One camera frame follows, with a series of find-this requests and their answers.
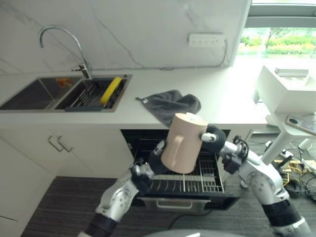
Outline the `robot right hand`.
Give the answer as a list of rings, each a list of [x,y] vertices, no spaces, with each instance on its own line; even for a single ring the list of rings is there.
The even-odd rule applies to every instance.
[[[201,148],[213,154],[218,154],[225,145],[226,134],[216,126],[209,124],[204,133],[200,135]]]

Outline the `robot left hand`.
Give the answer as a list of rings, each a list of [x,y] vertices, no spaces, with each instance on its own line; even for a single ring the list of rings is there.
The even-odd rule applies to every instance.
[[[166,140],[161,140],[150,153],[148,163],[155,175],[162,175],[169,171],[169,169],[161,161],[161,156],[166,148],[166,145]]]

